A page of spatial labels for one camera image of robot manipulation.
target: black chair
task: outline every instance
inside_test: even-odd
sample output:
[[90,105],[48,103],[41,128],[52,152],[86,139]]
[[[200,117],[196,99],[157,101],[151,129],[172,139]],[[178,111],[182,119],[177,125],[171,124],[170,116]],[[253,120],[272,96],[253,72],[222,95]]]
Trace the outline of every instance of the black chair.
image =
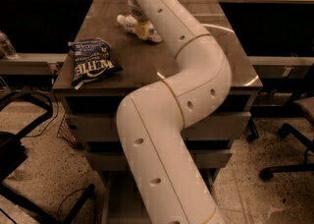
[[[294,104],[302,110],[305,118],[314,127],[314,96],[296,100],[294,101]],[[260,178],[262,180],[270,180],[274,177],[274,173],[314,171],[314,163],[307,163],[308,152],[311,151],[314,153],[314,140],[308,139],[304,134],[288,123],[282,125],[278,130],[278,134],[282,138],[285,138],[289,134],[293,134],[305,145],[306,150],[304,151],[304,161],[302,164],[264,168],[259,173]]]
[[30,90],[28,87],[23,88],[22,91],[14,91],[2,97],[0,99],[0,112],[3,108],[16,100],[22,100],[34,104],[44,109],[45,113],[38,116],[16,134],[0,132],[0,195],[12,203],[37,214],[37,221],[39,221],[39,223],[71,223],[88,197],[93,194],[94,185],[91,184],[87,187],[64,221],[60,222],[27,198],[18,195],[3,183],[3,180],[16,170],[27,158],[25,154],[26,148],[22,145],[21,139],[53,115],[51,99],[46,94]]

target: chip bag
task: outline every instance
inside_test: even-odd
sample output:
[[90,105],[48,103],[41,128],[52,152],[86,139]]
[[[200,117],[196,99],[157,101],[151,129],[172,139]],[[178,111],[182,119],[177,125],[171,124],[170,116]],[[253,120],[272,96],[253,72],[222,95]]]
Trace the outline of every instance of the chip bag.
[[110,59],[110,44],[100,38],[92,38],[79,42],[70,42],[74,52],[74,76],[72,85],[79,89],[89,83],[123,68]]

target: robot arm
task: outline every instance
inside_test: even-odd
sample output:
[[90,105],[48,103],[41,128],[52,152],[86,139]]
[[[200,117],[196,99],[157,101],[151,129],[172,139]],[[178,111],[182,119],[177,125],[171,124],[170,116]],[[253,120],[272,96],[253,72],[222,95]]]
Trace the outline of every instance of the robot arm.
[[136,0],[176,58],[180,72],[126,96],[117,127],[152,223],[224,223],[181,137],[210,115],[231,85],[213,36],[177,0]]

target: clear water bottle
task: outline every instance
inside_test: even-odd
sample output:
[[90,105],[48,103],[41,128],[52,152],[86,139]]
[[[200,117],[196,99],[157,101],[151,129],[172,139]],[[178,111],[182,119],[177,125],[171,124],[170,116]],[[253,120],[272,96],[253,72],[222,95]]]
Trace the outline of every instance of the clear water bottle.
[[12,46],[8,36],[0,30],[0,59],[1,58],[17,59],[19,56]]

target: table top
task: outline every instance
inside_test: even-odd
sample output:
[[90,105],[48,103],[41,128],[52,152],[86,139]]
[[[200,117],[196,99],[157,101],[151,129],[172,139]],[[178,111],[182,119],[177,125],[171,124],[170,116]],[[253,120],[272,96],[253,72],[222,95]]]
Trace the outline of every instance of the table top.
[[[77,40],[100,37],[111,44],[110,57],[123,70],[113,76],[84,84],[79,90],[72,86],[73,54],[69,54],[53,88],[56,92],[92,92],[96,90],[134,90],[160,81],[179,71],[174,56],[164,42],[143,41],[117,26],[117,16],[128,14],[128,0],[94,1]],[[250,61],[231,31],[210,28],[231,63],[233,88],[260,88],[262,86]]]

